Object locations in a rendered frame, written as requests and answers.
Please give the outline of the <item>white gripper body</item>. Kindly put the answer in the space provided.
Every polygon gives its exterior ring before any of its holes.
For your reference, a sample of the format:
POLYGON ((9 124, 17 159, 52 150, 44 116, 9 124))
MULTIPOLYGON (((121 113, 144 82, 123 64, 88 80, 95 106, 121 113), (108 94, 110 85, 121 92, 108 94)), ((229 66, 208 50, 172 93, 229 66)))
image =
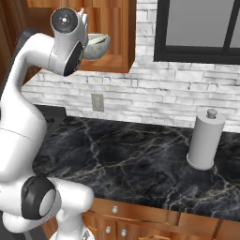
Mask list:
POLYGON ((88 15, 84 12, 82 8, 78 12, 79 16, 79 40, 84 47, 88 44, 88 15))

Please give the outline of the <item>grey bowl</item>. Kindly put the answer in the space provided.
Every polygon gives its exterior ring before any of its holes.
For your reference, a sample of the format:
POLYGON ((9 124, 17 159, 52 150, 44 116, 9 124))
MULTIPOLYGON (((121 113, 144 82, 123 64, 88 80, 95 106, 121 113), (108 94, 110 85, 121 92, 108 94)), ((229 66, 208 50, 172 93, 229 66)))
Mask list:
POLYGON ((97 61, 108 51, 110 41, 111 38, 106 34, 89 34, 83 59, 86 61, 97 61))

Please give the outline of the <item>wooden cabinet door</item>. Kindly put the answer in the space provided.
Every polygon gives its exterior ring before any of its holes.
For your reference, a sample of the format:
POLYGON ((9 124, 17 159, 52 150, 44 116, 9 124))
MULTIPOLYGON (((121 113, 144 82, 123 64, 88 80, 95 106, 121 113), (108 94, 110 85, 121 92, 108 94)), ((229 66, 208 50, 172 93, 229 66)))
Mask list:
POLYGON ((26 0, 0 0, 0 85, 8 72, 18 35, 27 27, 26 0))

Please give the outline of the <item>black hob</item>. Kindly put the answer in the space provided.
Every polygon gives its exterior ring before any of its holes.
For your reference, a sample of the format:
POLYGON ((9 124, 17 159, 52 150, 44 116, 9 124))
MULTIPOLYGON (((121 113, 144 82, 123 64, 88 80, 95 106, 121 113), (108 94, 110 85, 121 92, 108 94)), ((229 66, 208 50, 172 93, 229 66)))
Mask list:
POLYGON ((36 105, 36 107, 41 111, 47 122, 47 133, 45 135, 45 141, 47 141, 67 117, 66 109, 48 105, 36 105))

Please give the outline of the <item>black framed window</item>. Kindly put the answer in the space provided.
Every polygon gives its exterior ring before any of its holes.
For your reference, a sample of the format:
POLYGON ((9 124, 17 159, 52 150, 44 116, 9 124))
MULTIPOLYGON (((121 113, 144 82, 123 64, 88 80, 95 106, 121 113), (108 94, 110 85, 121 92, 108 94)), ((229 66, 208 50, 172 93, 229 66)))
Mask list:
POLYGON ((240 66, 240 0, 157 0, 154 60, 240 66))

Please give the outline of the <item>white paper towel roll holder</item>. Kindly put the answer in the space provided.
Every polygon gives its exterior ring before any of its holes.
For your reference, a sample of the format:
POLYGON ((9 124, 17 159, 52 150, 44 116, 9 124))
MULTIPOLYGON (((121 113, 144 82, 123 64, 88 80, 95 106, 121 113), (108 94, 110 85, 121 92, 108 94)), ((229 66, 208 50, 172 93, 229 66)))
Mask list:
POLYGON ((215 109, 201 111, 196 116, 187 163, 201 171, 214 165, 218 143, 225 125, 225 117, 215 109))

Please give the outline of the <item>wooden drawer front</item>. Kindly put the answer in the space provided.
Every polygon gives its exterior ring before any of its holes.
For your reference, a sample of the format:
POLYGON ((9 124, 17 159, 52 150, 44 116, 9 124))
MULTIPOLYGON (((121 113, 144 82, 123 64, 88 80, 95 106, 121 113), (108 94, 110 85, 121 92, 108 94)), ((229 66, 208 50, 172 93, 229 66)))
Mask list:
POLYGON ((94 199, 91 211, 110 217, 126 218, 150 223, 163 223, 173 226, 178 225, 180 218, 180 214, 175 211, 100 198, 94 199), (113 213, 113 206, 118 206, 117 214, 113 213))
POLYGON ((218 229, 219 219, 182 213, 178 227, 185 233, 212 238, 218 229))

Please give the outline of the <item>wooden cupboard door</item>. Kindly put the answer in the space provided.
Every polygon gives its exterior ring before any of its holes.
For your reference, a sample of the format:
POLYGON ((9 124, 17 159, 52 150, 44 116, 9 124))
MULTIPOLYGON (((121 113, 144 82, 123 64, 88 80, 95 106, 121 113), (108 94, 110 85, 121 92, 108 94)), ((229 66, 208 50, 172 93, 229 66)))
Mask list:
POLYGON ((96 240, 116 240, 116 222, 101 217, 83 215, 86 227, 93 233, 96 240), (111 227, 111 233, 106 233, 106 227, 111 227))
POLYGON ((119 221, 116 222, 116 230, 117 240, 173 240, 171 232, 119 221), (127 230, 126 237, 121 235, 123 229, 127 230))

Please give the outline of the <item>open wooden wall cabinet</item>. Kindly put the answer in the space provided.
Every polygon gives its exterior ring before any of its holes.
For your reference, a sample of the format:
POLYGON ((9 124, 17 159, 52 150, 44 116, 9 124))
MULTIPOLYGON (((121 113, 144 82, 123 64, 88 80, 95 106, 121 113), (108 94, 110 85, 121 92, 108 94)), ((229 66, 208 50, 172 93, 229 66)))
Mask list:
POLYGON ((108 51, 96 62, 82 61, 80 70, 128 73, 135 60, 137 0, 26 0, 30 23, 53 36, 51 14, 58 8, 82 8, 88 15, 89 32, 110 36, 108 51))

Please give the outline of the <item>grey wall outlet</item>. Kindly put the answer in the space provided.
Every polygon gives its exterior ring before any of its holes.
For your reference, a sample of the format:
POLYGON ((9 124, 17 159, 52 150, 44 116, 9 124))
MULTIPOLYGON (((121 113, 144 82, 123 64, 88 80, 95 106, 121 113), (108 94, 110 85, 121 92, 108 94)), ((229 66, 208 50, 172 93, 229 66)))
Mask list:
POLYGON ((96 112, 104 111, 104 98, 101 94, 92 94, 92 108, 96 112))

